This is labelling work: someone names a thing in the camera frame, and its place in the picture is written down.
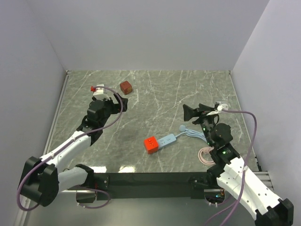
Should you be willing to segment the red cube socket adapter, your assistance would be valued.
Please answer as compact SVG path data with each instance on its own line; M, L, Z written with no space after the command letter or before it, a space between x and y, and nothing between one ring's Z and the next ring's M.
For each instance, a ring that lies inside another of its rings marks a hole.
M143 144L147 154L153 154L158 151L159 145L157 139L154 136L145 139L143 141Z

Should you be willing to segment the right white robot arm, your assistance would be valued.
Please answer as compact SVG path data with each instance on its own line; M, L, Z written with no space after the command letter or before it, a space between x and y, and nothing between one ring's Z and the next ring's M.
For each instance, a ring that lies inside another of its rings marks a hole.
M281 199L271 191L247 166L247 158L233 148L231 128L215 118L222 112L229 113L227 104L215 103L214 107L199 104L198 108L183 105L184 121L196 118L207 144L214 165L207 170L206 182L212 188L220 187L236 201L230 206L233 214L241 204L252 216L257 226L291 226L294 206L289 199Z

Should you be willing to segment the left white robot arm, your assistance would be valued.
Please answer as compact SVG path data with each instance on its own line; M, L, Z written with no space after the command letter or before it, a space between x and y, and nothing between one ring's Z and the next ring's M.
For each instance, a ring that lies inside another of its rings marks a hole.
M111 115L120 116L127 111L128 99L114 93L115 104L111 98L102 100L92 98L87 114L70 138L55 150L39 158L30 157L24 164L17 189L17 205L22 210L20 197L24 196L38 206L46 207L53 202L59 193L79 186L98 193L94 170L83 164L65 171L64 168L79 152L92 146L108 128L107 120Z

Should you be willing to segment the blue power strip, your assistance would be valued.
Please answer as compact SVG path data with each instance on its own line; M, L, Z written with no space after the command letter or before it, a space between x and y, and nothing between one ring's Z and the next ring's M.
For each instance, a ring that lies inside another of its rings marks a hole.
M174 134L169 134L165 137L162 137L157 140L158 143L158 149L162 149L176 141L176 136Z

